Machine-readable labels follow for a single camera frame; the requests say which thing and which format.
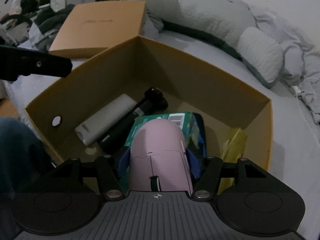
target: round hole in box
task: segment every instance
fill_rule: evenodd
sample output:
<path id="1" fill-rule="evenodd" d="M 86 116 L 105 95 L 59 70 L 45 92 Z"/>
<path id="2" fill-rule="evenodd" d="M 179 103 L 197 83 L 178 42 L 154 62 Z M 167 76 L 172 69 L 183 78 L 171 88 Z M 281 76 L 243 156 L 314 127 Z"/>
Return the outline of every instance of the round hole in box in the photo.
<path id="1" fill-rule="evenodd" d="M 52 120 L 52 126 L 53 127 L 58 127 L 62 122 L 62 117 L 61 116 L 56 116 L 53 120 Z"/>

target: barcode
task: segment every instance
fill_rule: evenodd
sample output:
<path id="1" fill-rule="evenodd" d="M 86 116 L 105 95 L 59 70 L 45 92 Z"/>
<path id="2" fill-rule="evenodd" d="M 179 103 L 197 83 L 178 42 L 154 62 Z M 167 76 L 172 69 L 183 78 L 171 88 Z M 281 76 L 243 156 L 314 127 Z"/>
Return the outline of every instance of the barcode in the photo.
<path id="1" fill-rule="evenodd" d="M 185 114 L 170 114 L 168 120 L 174 122 L 182 130 Z"/>

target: pink computer mouse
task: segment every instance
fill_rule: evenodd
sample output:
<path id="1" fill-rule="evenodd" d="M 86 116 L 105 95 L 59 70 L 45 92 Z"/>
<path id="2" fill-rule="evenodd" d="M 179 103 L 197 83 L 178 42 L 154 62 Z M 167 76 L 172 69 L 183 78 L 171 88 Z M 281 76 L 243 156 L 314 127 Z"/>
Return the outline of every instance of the pink computer mouse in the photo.
<path id="1" fill-rule="evenodd" d="M 192 184 L 182 130 L 166 119 L 144 124 L 133 138 L 130 190 L 187 191 Z"/>

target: open box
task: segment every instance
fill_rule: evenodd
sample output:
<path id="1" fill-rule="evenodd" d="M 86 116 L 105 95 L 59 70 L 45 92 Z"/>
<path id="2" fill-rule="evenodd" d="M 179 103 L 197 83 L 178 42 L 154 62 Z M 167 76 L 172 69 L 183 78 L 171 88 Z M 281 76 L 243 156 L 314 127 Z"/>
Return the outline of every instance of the open box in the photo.
<path id="1" fill-rule="evenodd" d="M 208 155 L 219 156 L 229 128 L 241 127 L 248 136 L 244 157 L 268 170 L 270 99 L 214 65 L 141 36 L 84 62 L 42 92 L 26 111 L 58 160 L 93 161 L 102 152 L 88 151 L 74 128 L 122 93 L 140 101 L 151 86 L 164 92 L 166 112 L 202 115 Z M 56 116 L 61 124 L 53 127 Z"/>

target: person's leg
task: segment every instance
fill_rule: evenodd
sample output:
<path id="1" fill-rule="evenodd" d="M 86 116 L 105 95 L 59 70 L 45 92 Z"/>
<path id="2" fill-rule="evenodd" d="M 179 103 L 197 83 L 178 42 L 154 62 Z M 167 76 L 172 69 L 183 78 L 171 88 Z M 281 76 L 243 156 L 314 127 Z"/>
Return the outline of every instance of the person's leg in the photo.
<path id="1" fill-rule="evenodd" d="M 0 193 L 15 193 L 53 168 L 41 141 L 20 120 L 0 118 Z"/>

